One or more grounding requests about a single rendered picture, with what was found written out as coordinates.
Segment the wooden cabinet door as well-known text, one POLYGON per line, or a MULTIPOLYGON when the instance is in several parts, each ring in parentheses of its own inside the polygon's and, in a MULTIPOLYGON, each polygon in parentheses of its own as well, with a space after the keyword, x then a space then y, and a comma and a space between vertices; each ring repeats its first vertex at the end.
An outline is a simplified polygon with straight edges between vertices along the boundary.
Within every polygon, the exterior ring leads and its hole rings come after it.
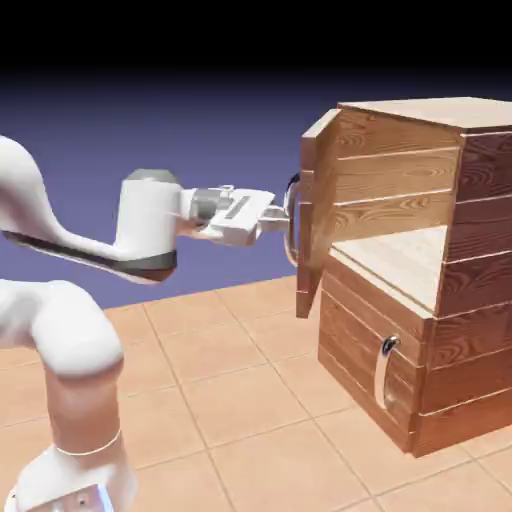
POLYGON ((404 452, 412 450, 432 314, 354 262, 331 256, 322 280, 320 362, 404 452), (397 335, 386 376, 386 410, 375 402, 376 358, 397 335))
POLYGON ((311 312, 330 245, 330 179, 337 162, 340 116, 339 108, 328 110, 301 137, 296 290, 296 316, 301 319, 311 312))

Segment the wooden cabinet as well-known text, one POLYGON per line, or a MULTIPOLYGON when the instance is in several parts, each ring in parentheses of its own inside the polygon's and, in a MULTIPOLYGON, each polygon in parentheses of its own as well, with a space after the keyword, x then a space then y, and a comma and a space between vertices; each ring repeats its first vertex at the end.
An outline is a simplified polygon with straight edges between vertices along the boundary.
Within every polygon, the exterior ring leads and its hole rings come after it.
POLYGON ((512 425, 512 102, 345 103, 331 256, 432 314, 411 453, 512 425))

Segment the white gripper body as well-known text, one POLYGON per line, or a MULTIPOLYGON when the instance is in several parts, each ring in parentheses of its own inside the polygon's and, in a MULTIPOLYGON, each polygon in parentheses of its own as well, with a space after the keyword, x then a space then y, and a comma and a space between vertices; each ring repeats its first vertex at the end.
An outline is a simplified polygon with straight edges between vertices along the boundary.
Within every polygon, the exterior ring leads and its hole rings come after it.
POLYGON ((201 230, 201 238, 227 246, 251 246, 261 233, 259 221, 272 206, 268 191, 222 187, 214 216, 201 230))

